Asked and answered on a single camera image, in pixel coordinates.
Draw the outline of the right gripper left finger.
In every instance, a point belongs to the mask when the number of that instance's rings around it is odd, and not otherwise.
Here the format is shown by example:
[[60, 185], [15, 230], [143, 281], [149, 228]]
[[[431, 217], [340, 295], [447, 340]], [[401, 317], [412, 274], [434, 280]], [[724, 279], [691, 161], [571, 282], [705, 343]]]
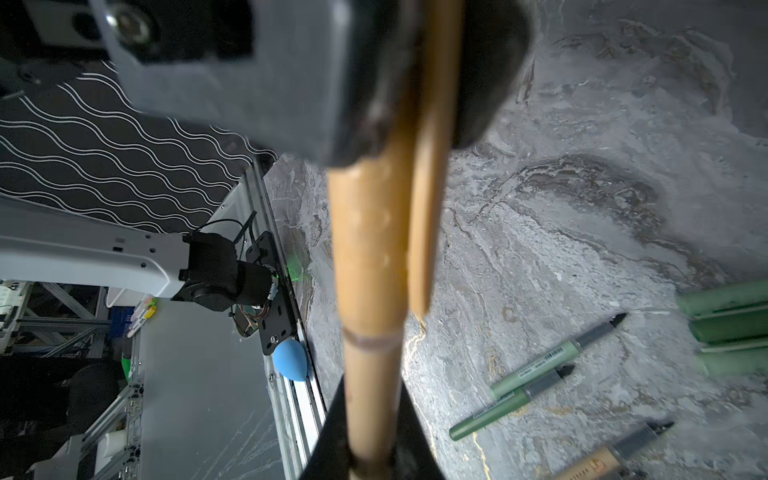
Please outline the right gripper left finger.
[[130, 103], [324, 167], [379, 153], [415, 60], [416, 1], [94, 1]]

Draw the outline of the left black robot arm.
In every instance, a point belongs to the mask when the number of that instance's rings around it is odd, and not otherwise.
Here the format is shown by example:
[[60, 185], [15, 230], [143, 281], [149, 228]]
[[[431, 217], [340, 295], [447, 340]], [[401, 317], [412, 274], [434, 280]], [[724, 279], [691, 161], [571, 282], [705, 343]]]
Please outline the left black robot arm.
[[222, 312], [261, 306], [276, 273], [218, 233], [149, 233], [16, 200], [1, 203], [1, 276], [128, 289]]

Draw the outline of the green pen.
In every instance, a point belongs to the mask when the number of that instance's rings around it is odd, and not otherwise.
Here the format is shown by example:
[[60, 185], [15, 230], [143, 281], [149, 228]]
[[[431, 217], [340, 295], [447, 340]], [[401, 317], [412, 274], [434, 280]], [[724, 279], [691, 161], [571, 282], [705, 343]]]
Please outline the green pen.
[[612, 333], [627, 316], [627, 312], [618, 313], [610, 320], [595, 324], [581, 334], [561, 342], [546, 353], [530, 360], [491, 386], [493, 398], [499, 400], [516, 388], [541, 377], [565, 362], [575, 359], [587, 347]]
[[545, 375], [528, 382], [506, 394], [500, 400], [484, 410], [462, 420], [449, 429], [449, 437], [453, 441], [461, 440], [479, 430], [495, 423], [501, 418], [520, 410], [547, 390], [558, 385], [575, 370], [574, 364], [564, 364]]

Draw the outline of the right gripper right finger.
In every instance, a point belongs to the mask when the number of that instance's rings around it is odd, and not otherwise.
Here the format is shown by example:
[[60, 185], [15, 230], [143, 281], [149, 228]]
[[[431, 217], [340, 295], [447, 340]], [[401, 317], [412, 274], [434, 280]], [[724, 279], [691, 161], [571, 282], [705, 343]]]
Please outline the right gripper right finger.
[[523, 1], [468, 1], [453, 134], [454, 149], [479, 141], [509, 95], [531, 44]]

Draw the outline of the aluminium front rail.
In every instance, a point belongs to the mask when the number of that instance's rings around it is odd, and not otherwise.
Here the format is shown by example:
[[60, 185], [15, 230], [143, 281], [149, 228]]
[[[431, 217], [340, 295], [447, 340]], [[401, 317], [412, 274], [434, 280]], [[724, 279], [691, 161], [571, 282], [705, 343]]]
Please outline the aluminium front rail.
[[[262, 166], [255, 162], [240, 182], [253, 213], [252, 225], [257, 234], [255, 245], [247, 256], [258, 264], [273, 267], [278, 282], [268, 316], [260, 322], [259, 335], [266, 352], [264, 363], [268, 392], [285, 477], [298, 479], [319, 439], [326, 420], [326, 406], [263, 175]], [[302, 381], [283, 375], [274, 360], [274, 350], [287, 339], [297, 341], [303, 348], [307, 374]]]

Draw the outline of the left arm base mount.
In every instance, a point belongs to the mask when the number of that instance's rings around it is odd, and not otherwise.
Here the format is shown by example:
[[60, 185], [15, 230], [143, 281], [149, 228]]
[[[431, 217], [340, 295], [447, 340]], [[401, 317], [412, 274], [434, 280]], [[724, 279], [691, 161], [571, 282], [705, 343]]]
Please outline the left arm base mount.
[[291, 290], [271, 232], [256, 238], [242, 266], [244, 287], [230, 316], [243, 337], [257, 336], [262, 353], [271, 356], [282, 341], [298, 338]]

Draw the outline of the green pen far left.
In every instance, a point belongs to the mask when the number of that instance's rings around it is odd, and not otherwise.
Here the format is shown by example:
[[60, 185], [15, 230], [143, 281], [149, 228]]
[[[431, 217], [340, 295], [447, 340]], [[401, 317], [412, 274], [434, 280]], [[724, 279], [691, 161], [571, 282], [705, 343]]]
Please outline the green pen far left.
[[627, 312], [618, 313], [610, 320], [595, 324], [581, 334], [561, 342], [546, 353], [530, 360], [491, 386], [493, 398], [499, 400], [516, 388], [541, 377], [565, 362], [575, 359], [587, 347], [612, 333], [627, 316]]

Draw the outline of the blue egg-shaped object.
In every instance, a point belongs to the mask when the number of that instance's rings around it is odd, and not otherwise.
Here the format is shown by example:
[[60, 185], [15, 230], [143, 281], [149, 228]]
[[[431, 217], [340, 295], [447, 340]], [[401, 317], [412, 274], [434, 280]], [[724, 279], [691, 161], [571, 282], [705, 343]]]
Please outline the blue egg-shaped object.
[[275, 369], [285, 378], [294, 382], [305, 382], [309, 375], [307, 351], [294, 338], [282, 341], [273, 351]]

